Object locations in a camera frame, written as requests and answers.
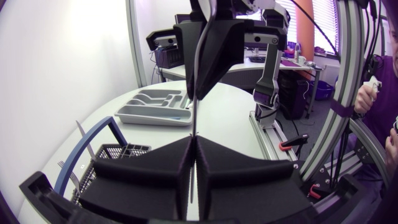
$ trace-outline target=white controller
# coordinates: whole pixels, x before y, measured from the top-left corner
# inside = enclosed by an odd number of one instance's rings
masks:
[[[396,121],[394,122],[394,124],[392,125],[392,127],[395,129],[395,131],[398,133],[398,116],[396,118]]]
[[[379,93],[379,87],[381,88],[381,82],[377,80],[377,78],[375,76],[372,76],[372,78],[368,81],[368,82],[363,82],[363,85],[367,85],[369,87],[371,87],[373,89],[373,92],[375,93]]]

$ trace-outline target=fork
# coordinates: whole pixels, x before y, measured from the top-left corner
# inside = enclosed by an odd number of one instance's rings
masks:
[[[64,165],[65,165],[65,163],[63,162],[63,161],[59,161],[58,162],[58,165],[62,168]],[[75,173],[72,171],[72,173],[70,174],[70,176],[69,176],[69,179],[72,181],[72,183],[75,185],[75,187],[76,187],[76,189],[77,189],[77,192],[79,193],[79,195],[81,194],[80,193],[80,183],[79,183],[79,179],[77,178],[77,176],[75,175]]]

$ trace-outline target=orange pillar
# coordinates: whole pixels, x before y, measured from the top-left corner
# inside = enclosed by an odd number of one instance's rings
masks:
[[[296,0],[308,15],[313,19],[312,0]],[[301,55],[307,61],[313,61],[313,48],[315,44],[315,26],[308,17],[296,6],[297,22],[297,42],[301,44]],[[311,79],[311,76],[305,72],[300,72],[305,78]]]

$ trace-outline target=purple shirt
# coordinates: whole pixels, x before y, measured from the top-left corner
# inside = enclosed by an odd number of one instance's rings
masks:
[[[386,148],[386,138],[398,116],[398,78],[392,67],[392,57],[383,56],[379,66],[375,76],[382,82],[382,88],[363,122]]]

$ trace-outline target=person's hand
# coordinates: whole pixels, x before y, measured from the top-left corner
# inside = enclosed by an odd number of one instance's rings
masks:
[[[390,135],[386,139],[386,169],[392,177],[398,165],[398,135],[394,128],[390,130]]]
[[[377,94],[373,92],[373,89],[370,86],[362,85],[358,90],[358,94],[356,95],[354,110],[357,113],[366,113],[368,112],[372,105],[373,100],[377,99]]]

